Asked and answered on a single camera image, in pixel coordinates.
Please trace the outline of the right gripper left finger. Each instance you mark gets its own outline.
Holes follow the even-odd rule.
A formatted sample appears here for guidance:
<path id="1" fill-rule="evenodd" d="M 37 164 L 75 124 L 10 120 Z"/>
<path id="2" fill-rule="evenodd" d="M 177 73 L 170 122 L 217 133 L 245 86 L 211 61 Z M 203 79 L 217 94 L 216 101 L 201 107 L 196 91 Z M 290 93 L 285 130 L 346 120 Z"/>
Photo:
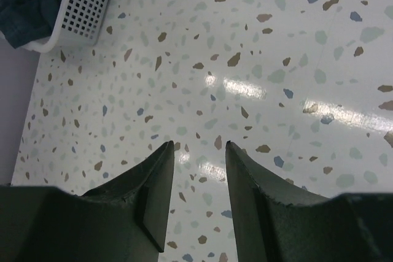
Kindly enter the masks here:
<path id="1" fill-rule="evenodd" d="M 174 143 L 83 195 L 1 187 L 2 261 L 157 261 L 165 249 Z"/>

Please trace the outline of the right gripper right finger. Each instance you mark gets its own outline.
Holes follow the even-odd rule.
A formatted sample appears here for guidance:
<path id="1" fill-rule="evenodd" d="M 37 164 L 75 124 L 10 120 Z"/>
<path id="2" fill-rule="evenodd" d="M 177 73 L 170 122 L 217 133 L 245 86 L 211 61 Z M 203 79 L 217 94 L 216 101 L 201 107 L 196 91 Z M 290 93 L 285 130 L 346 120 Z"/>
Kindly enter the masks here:
<path id="1" fill-rule="evenodd" d="M 392 195 L 326 198 L 255 162 L 234 142 L 225 149 L 240 261 L 391 261 Z"/>

